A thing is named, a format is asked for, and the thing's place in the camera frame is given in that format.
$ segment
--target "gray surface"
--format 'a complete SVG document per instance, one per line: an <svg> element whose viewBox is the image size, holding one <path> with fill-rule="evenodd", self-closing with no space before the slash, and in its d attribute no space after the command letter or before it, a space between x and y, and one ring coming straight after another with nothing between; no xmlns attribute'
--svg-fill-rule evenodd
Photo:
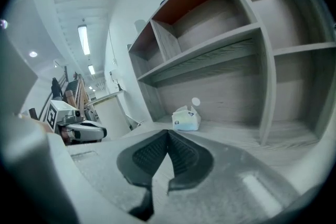
<svg viewBox="0 0 336 224"><path fill-rule="evenodd" d="M117 205L105 199L92 187L72 161L59 135L48 134L48 140L54 168L80 223L142 223L139 219L130 216ZM85 147L78 145L79 152L80 149L85 151ZM92 157L94 154L90 153L84 157L90 156Z"/></svg>
<svg viewBox="0 0 336 224"><path fill-rule="evenodd" d="M53 165L45 130L29 118L4 114L0 129L2 166L20 187L19 192L13 189L14 197L27 195L31 206L48 223L78 223L78 216ZM54 135L62 142L59 135Z"/></svg>
<svg viewBox="0 0 336 224"><path fill-rule="evenodd" d="M142 123L127 136L171 127L172 117L166 116L158 122ZM187 133L242 148L291 181L293 165L299 163L318 143L317 137L300 121L275 122L271 127L268 143L264 146L259 144L258 132L257 126L252 128L238 123L202 120L197 131Z"/></svg>
<svg viewBox="0 0 336 224"><path fill-rule="evenodd" d="M254 223L268 219L242 182L249 174L260 180L282 208L298 198L285 179L247 152L193 134L183 136L210 150L214 168L196 188L169 192L150 223Z"/></svg>
<svg viewBox="0 0 336 224"><path fill-rule="evenodd" d="M125 147L154 133L107 143L70 146L67 150L96 191L120 209L129 210L139 204L144 192L126 182L117 169L116 158ZM159 175L153 179L155 214L150 223L251 223L265 220L268 216L263 207L242 182L242 178L249 174L260 180L282 208L298 197L285 179L247 152L193 134L183 136L210 150L214 168L196 188L172 191L165 196L165 186L171 177L171 165L165 159L166 180Z"/></svg>
<svg viewBox="0 0 336 224"><path fill-rule="evenodd" d="M68 146L67 151L84 178L97 192L118 208L129 211L141 204L145 189L126 181L117 168L117 157L125 148L151 134L153 133L105 143Z"/></svg>

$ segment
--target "white wall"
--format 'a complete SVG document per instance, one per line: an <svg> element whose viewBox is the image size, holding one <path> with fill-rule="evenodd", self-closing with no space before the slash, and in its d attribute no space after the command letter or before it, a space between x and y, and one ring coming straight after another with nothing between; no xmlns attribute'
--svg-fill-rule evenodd
<svg viewBox="0 0 336 224"><path fill-rule="evenodd" d="M94 94L95 94L97 99L101 98L101 97L104 97L105 95L108 95L106 90L96 90Z"/></svg>
<svg viewBox="0 0 336 224"><path fill-rule="evenodd" d="M138 19L145 21L153 15L163 0L117 0L110 22L110 32L118 63L118 71L122 75L121 86L126 90L120 95L120 102L125 113L136 121L149 120L150 115L142 98L135 74L128 55L127 44L134 42L137 32L134 22ZM114 92L114 84L109 72L116 68L112 63L113 53L109 37L107 38L104 75L109 91Z"/></svg>
<svg viewBox="0 0 336 224"><path fill-rule="evenodd" d="M67 72L68 72L68 79L69 82L73 81L73 75L75 74L75 69L73 68L72 65L67 65Z"/></svg>
<svg viewBox="0 0 336 224"><path fill-rule="evenodd" d="M59 80L64 74L64 69L61 67L55 68L53 65L50 65L49 68L42 70L37 73L37 81L30 90L25 103L22 106L21 113L27 111L31 108L35 108L37 116L39 115L44 102L46 101L48 95L51 93L51 81L52 78Z"/></svg>
<svg viewBox="0 0 336 224"><path fill-rule="evenodd" d="M90 99L92 99L93 97L96 97L96 95L95 95L95 93L93 92L93 93L90 93L90 94L89 94L89 97L90 97Z"/></svg>

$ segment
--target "ceiling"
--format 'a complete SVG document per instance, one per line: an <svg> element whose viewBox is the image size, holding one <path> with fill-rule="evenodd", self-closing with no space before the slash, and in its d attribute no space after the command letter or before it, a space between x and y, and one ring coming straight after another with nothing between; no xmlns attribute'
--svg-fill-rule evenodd
<svg viewBox="0 0 336 224"><path fill-rule="evenodd" d="M103 77L108 25L115 2L116 0L13 0L12 9L21 10L16 13L16 21L20 21L20 16L24 17L27 27L22 25L15 28L15 32L20 33L20 52L27 55L27 46L24 44L28 42L29 50L41 51L41 62L63 59L64 63L73 66L87 81ZM77 31L77 27L83 24L87 25L90 47L90 55L86 56ZM38 62L37 58L28 60ZM88 65L93 65L96 75L90 75Z"/></svg>
<svg viewBox="0 0 336 224"><path fill-rule="evenodd" d="M38 16L34 0L16 3L7 20L8 38L35 73L53 65L55 59L64 60ZM31 51L37 51L38 57L30 57Z"/></svg>

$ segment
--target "shelf unit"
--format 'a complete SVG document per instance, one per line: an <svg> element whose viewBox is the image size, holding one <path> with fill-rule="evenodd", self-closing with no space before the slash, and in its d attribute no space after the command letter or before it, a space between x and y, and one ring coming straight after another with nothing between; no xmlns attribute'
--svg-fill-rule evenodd
<svg viewBox="0 0 336 224"><path fill-rule="evenodd" d="M257 128L265 144L281 122L323 134L335 47L322 0L166 0L129 54L153 121L197 97L203 120Z"/></svg>
<svg viewBox="0 0 336 224"><path fill-rule="evenodd" d="M336 47L324 2L251 0L251 5L275 58L271 123L300 121L321 137L334 103Z"/></svg>

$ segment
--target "recessed light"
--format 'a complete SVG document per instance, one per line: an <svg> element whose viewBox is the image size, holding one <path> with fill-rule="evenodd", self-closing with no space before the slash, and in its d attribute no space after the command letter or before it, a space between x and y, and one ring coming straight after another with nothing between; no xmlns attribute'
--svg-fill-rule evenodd
<svg viewBox="0 0 336 224"><path fill-rule="evenodd" d="M37 53L36 53L36 52L34 52L34 51L32 51L32 52L30 52L30 53L29 53L29 56L34 58L34 57L36 57L36 56L37 56Z"/></svg>
<svg viewBox="0 0 336 224"><path fill-rule="evenodd" d="M89 68L89 70L90 70L91 75L96 74L96 73L95 73L95 70L94 70L94 68L93 68L93 65L88 66L88 68Z"/></svg>

